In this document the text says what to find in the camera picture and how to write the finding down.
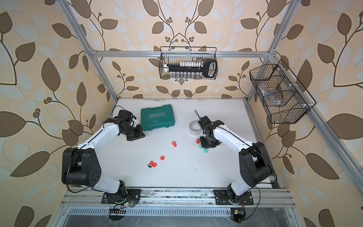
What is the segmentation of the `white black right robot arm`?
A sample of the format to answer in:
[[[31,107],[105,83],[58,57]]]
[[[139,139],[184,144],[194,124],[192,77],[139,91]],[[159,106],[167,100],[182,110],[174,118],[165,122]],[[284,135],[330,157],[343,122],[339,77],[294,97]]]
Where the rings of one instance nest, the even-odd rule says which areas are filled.
[[[270,184],[278,181],[263,143],[248,141],[231,131],[222,121],[213,122],[207,116],[200,117],[197,111],[194,112],[203,133],[199,138],[203,149],[216,148],[223,143],[238,155],[240,174],[226,191],[226,199],[230,204],[242,204],[248,191],[258,184],[265,184],[264,180],[270,176],[275,178]]]

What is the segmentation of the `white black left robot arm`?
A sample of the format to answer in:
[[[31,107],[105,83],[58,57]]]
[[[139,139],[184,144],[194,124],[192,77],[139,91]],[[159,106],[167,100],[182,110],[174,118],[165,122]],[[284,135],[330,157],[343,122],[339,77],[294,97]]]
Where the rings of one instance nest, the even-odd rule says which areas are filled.
[[[65,149],[62,155],[62,183],[103,192],[116,204],[128,202],[130,196],[124,182],[104,174],[98,160],[106,145],[120,135],[126,136],[127,141],[145,138],[137,118],[125,109],[103,122],[102,127],[84,143]]]

